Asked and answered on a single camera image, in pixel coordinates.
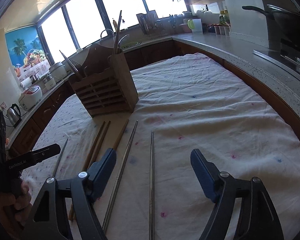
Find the person left hand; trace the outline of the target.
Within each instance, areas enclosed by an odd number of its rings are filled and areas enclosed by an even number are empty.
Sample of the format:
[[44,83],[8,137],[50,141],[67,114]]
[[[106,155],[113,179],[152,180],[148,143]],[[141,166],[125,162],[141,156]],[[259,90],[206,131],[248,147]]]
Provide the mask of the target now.
[[[21,195],[16,198],[13,194],[0,193],[0,222],[5,229],[24,225],[32,209],[31,194],[27,182],[22,182]],[[5,208],[13,207],[14,214],[8,215]]]

